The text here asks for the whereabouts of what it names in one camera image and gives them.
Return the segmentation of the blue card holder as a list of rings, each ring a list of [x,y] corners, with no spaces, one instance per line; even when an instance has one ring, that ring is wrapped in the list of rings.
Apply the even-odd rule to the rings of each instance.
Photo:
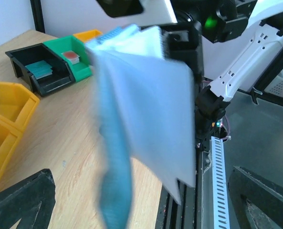
[[[117,27],[85,44],[98,88],[107,171],[99,208],[124,229],[133,197],[131,158],[148,167],[177,203],[178,182],[196,185],[191,69],[164,56],[162,30]]]

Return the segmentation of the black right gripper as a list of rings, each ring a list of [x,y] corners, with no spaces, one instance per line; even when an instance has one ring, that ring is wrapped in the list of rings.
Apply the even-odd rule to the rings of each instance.
[[[180,22],[159,25],[165,42],[165,55],[184,62],[192,71],[195,81],[204,75],[201,24]]]

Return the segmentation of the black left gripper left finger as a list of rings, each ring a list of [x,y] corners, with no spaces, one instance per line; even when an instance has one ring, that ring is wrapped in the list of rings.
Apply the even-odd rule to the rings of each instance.
[[[0,192],[0,229],[46,229],[55,205],[55,183],[43,169]]]

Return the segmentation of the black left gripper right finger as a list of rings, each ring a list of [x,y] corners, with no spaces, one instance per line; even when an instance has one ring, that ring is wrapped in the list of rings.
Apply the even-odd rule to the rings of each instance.
[[[283,229],[283,187],[235,166],[228,190],[241,229]]]

